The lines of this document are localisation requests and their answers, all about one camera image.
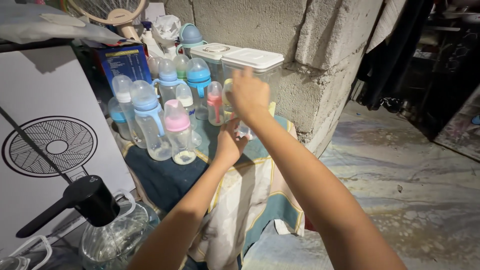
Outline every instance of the printed fan graphic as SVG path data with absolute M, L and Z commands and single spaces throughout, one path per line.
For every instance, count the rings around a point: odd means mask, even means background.
M 75 118 L 40 118 L 21 128 L 62 172 L 82 166 L 96 150 L 95 132 Z M 5 140 L 2 155 L 10 168 L 21 174 L 35 177 L 58 175 L 15 131 Z

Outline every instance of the floor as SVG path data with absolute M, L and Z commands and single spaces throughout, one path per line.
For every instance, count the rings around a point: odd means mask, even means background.
M 480 269 L 480 163 L 429 142 L 384 108 L 351 102 L 320 160 L 348 187 L 409 269 Z M 243 269 L 331 269 L 317 233 L 272 222 Z

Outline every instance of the concrete pillar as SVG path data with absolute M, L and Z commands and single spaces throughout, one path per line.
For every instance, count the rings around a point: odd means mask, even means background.
M 381 0 L 170 0 L 209 42 L 285 56 L 276 113 L 320 156 L 355 78 Z

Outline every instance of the black pump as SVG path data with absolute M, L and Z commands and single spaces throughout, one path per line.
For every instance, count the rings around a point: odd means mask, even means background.
M 67 208 L 75 208 L 95 227 L 109 224 L 120 212 L 120 206 L 103 180 L 97 175 L 88 175 L 70 184 L 60 200 L 21 228 L 16 237 L 33 235 Z

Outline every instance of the white box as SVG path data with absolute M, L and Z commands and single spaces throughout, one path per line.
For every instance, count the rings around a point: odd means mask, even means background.
M 135 188 L 95 95 L 69 46 L 0 53 L 0 106 L 70 178 L 100 176 L 112 193 Z M 0 258 L 15 234 L 62 197 L 67 182 L 0 115 Z M 58 240 L 84 222 L 68 209 L 35 235 Z

